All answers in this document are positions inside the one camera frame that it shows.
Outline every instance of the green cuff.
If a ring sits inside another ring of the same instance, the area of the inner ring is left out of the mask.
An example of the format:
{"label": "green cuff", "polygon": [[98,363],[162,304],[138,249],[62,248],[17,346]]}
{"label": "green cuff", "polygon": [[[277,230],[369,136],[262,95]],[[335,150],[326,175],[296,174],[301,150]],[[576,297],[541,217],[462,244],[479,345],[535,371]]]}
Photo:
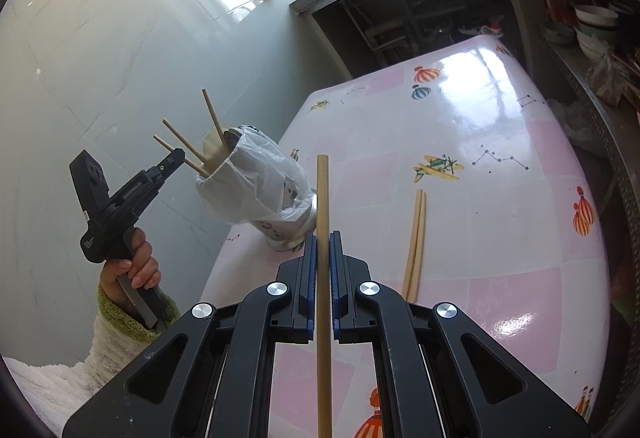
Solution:
{"label": "green cuff", "polygon": [[[162,292],[161,297],[166,303],[166,312],[164,313],[162,320],[167,326],[170,326],[178,320],[180,312],[178,311],[178,307],[175,305],[174,300],[167,294]],[[118,332],[126,335],[134,341],[149,344],[161,334],[161,332],[157,332],[155,330],[148,330],[141,323],[133,319],[133,317],[113,304],[100,285],[98,285],[98,309],[102,316],[107,319],[107,321],[114,326]]]}

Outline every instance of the shelf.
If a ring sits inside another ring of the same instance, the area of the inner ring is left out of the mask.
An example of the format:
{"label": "shelf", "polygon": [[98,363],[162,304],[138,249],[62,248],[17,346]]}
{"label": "shelf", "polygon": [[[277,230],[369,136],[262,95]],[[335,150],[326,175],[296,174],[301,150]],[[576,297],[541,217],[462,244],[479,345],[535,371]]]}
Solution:
{"label": "shelf", "polygon": [[625,208],[636,276],[636,317],[625,373],[616,397],[616,407],[619,407],[636,385],[640,366],[640,184],[638,182],[640,125],[638,115],[624,98],[620,99],[619,107],[614,108],[602,102],[594,94],[586,79],[590,61],[577,45],[559,46],[549,43],[544,38],[540,39],[540,43],[551,54],[576,96],[586,107],[598,136],[604,144]]}

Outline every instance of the metal screw cap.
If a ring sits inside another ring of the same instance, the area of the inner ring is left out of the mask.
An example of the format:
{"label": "metal screw cap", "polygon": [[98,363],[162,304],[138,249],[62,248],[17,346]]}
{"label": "metal screw cap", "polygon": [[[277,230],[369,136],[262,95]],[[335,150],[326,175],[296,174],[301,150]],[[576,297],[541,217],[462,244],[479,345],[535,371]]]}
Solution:
{"label": "metal screw cap", "polygon": [[197,317],[198,319],[204,319],[205,317],[209,317],[212,312],[213,312],[213,308],[211,307],[210,304],[207,304],[207,303],[196,304],[196,306],[194,306],[191,309],[191,314],[194,317]]}
{"label": "metal screw cap", "polygon": [[451,319],[458,313],[458,309],[451,303],[440,303],[436,306],[436,312],[444,319]]}
{"label": "metal screw cap", "polygon": [[267,287],[267,292],[269,292],[271,295],[282,295],[287,291],[287,288],[287,285],[285,285],[284,283],[276,281],[275,283],[271,283]]}
{"label": "metal screw cap", "polygon": [[373,281],[365,281],[360,285],[360,291],[364,295],[375,295],[380,291],[380,285]]}

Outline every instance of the white tile wall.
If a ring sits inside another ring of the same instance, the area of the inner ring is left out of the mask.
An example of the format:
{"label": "white tile wall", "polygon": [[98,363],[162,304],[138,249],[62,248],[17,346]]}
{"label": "white tile wall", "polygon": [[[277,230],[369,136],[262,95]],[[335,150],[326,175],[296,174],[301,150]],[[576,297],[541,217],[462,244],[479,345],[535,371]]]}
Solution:
{"label": "white tile wall", "polygon": [[[98,265],[68,173],[87,149],[113,190],[177,142],[223,125],[279,139],[308,94],[341,81],[292,0],[9,0],[0,12],[0,352],[31,364],[84,358]],[[187,309],[200,296],[228,226],[180,169],[140,225],[162,287]]]}

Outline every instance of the human hand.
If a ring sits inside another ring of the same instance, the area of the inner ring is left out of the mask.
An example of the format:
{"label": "human hand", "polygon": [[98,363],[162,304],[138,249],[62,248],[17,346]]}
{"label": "human hand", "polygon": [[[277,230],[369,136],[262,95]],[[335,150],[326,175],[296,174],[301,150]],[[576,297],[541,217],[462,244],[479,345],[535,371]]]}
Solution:
{"label": "human hand", "polygon": [[136,310],[118,283],[118,276],[129,275],[133,288],[142,286],[153,288],[160,283],[161,273],[158,270],[158,261],[151,256],[153,250],[151,243],[146,241],[146,235],[142,229],[134,230],[131,247],[134,251],[133,259],[107,260],[100,272],[100,285],[113,304],[134,316]]}

